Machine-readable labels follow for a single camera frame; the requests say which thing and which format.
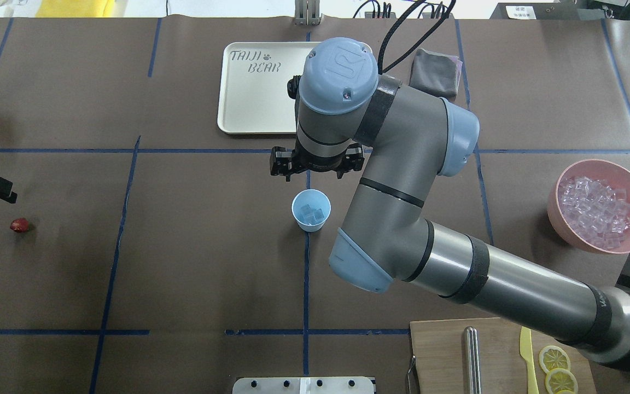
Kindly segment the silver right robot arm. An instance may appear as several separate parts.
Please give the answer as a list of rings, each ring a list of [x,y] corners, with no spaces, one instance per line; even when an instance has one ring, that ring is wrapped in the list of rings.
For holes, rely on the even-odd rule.
[[[315,45],[289,94],[295,147],[273,147],[270,173],[363,172],[329,257],[341,279],[374,293],[410,282],[630,372],[630,253],[616,285],[599,289],[423,217],[436,177],[474,151],[472,112],[383,74],[346,37]]]

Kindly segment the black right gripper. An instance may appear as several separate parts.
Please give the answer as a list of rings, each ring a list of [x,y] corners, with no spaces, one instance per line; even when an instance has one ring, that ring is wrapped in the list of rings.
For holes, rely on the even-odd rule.
[[[337,179],[342,179],[349,172],[361,171],[364,161],[361,144],[350,144],[343,152],[332,157],[312,154],[300,144],[296,144],[292,150],[275,146],[270,154],[270,175],[283,176],[290,182],[293,175],[310,170],[318,173],[335,172]]]

